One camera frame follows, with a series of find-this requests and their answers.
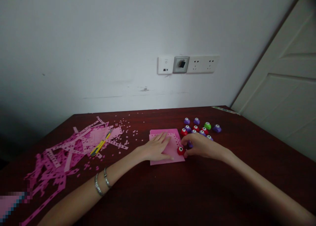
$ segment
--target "white door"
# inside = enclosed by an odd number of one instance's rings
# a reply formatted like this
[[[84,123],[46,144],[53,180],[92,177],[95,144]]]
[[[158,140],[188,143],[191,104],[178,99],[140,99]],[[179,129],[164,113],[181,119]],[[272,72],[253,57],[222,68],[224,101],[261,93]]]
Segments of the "white door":
[[[315,0],[299,0],[232,109],[316,161]]]

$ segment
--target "wall outlet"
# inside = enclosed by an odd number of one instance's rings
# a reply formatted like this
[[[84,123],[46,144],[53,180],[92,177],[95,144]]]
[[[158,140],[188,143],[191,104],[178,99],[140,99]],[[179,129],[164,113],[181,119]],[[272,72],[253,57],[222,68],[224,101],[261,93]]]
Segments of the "wall outlet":
[[[219,60],[220,56],[190,57],[187,73],[213,73]]]
[[[159,75],[172,74],[174,56],[163,56],[158,58],[157,73]]]
[[[188,64],[189,57],[174,57],[173,73],[186,73],[188,69]]]

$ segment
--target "electrical socket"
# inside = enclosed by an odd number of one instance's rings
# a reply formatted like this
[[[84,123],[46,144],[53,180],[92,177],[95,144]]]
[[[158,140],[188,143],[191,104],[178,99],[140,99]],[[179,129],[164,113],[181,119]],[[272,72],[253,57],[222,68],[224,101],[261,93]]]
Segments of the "electrical socket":
[[[213,73],[219,60],[220,56],[190,57],[187,73]]]
[[[184,61],[184,67],[179,67],[179,63]],[[189,64],[189,57],[174,57],[173,73],[186,73]]]

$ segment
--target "bangle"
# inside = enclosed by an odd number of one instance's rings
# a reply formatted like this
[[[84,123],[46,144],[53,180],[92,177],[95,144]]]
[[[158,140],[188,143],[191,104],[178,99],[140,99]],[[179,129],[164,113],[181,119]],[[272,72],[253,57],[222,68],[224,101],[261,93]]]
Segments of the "bangle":
[[[108,178],[107,178],[106,167],[104,168],[104,179],[105,179],[105,183],[107,184],[108,188],[111,189],[112,186],[110,186],[110,183],[109,183]]]
[[[104,196],[104,194],[102,193],[102,191],[101,191],[101,189],[99,187],[99,184],[98,184],[98,175],[99,175],[99,173],[97,173],[95,178],[94,178],[94,185],[95,185],[96,191],[102,197],[102,196]]]

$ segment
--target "dark red table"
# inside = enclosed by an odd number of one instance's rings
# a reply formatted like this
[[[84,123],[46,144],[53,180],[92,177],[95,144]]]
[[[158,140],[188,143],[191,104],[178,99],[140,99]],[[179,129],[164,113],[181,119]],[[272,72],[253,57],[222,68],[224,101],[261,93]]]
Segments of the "dark red table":
[[[103,164],[109,166],[148,140],[151,129],[184,127],[183,120],[198,117],[201,123],[219,124],[221,133],[211,132],[212,138],[233,151],[241,160],[316,213],[316,163],[278,140],[268,132],[237,114],[212,107],[160,109],[114,113],[75,114],[45,136],[27,153],[0,171],[0,193],[25,191],[25,175],[34,170],[35,155],[42,153],[82,130],[99,116],[110,124],[127,120],[129,125],[128,150],[109,145]],[[84,157],[76,167],[76,174],[67,177],[66,189],[59,193],[29,225],[37,224],[58,201],[96,174],[99,159],[90,161],[92,170],[85,170]],[[43,197],[36,194],[29,204],[21,204],[5,225],[18,225],[55,192],[50,184]],[[234,170],[222,162],[192,156],[185,162],[150,166],[142,162],[126,173],[77,225],[250,225],[274,224],[276,221],[265,210],[258,194]]]

